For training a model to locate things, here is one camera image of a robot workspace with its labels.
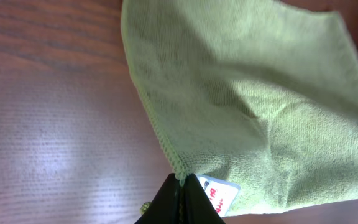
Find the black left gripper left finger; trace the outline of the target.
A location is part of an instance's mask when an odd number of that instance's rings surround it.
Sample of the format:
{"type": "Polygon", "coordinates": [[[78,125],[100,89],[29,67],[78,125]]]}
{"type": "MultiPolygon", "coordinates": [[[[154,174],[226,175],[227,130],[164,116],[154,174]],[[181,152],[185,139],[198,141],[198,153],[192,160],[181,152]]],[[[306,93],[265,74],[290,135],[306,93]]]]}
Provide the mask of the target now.
{"type": "Polygon", "coordinates": [[[180,190],[180,183],[175,174],[169,174],[147,210],[135,224],[178,224],[180,190]]]}

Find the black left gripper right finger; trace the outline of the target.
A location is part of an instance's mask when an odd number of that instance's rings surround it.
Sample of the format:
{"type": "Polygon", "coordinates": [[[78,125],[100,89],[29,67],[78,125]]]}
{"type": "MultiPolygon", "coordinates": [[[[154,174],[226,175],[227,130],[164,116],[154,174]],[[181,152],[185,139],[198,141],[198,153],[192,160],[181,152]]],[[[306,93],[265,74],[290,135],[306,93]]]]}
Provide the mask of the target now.
{"type": "Polygon", "coordinates": [[[183,188],[186,224],[225,224],[211,205],[195,174],[186,178],[183,188]]]}

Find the light green microfiber cloth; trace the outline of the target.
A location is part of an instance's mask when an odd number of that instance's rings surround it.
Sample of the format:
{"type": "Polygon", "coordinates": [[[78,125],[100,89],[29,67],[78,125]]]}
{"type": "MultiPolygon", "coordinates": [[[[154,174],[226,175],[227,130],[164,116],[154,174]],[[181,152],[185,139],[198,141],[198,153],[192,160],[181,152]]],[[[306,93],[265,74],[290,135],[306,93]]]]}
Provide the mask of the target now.
{"type": "Polygon", "coordinates": [[[176,176],[239,185],[229,216],[358,199],[358,53],[338,12],[124,1],[121,33],[176,176]]]}

